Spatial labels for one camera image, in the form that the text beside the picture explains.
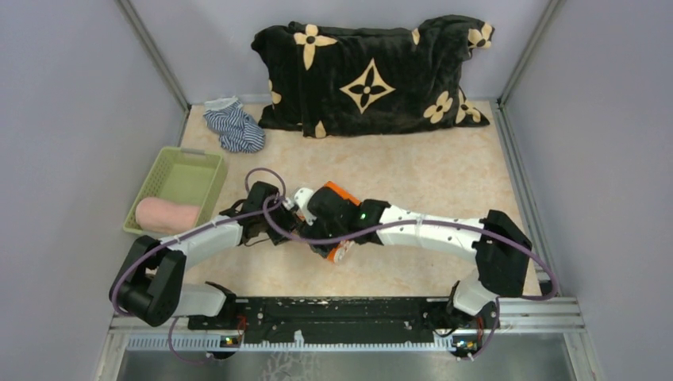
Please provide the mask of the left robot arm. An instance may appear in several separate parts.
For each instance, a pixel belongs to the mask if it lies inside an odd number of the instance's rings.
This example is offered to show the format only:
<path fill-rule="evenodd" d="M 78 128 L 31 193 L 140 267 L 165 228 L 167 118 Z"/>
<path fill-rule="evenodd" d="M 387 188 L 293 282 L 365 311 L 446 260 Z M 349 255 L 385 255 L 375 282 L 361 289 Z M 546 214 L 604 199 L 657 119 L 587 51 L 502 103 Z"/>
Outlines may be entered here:
<path fill-rule="evenodd" d="M 234 294 L 212 282 L 186 284 L 184 275 L 193 266 L 260 234 L 274 245 L 282 244 L 286 238 L 269 223 L 292 231 L 300 223 L 297 210 L 283 200 L 278 187 L 258 181 L 247 198 L 185 233 L 160 239 L 138 237 L 110 288 L 113 308 L 152 327 L 171 318 L 193 316 L 207 317 L 220 329 L 232 326 L 238 317 L 237 305 L 229 302 Z"/>

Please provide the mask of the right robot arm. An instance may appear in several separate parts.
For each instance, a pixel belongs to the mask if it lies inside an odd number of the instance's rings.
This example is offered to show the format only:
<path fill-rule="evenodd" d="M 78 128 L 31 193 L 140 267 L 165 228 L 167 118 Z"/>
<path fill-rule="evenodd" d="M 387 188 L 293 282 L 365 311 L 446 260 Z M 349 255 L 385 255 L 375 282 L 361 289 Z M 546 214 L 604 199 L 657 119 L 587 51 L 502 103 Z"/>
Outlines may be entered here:
<path fill-rule="evenodd" d="M 443 327 L 467 327 L 498 297 L 523 295 L 531 247 L 509 216 L 490 210 L 483 218 L 451 219 L 421 214 L 389 202 L 360 201 L 332 183 L 300 188 L 290 200 L 302 223 L 300 237 L 330 262 L 339 262 L 354 244 L 402 245 L 445 252 L 476 266 L 451 289 Z"/>

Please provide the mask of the pink towel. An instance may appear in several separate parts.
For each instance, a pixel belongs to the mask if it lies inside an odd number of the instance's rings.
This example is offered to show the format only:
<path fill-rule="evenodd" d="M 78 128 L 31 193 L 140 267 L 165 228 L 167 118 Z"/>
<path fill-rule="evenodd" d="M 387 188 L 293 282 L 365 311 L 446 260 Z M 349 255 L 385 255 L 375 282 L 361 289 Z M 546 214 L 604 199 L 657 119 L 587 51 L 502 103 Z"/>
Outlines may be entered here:
<path fill-rule="evenodd" d="M 157 197 L 143 198 L 136 206 L 138 225 L 150 232 L 175 235 L 196 225 L 200 207 Z"/>

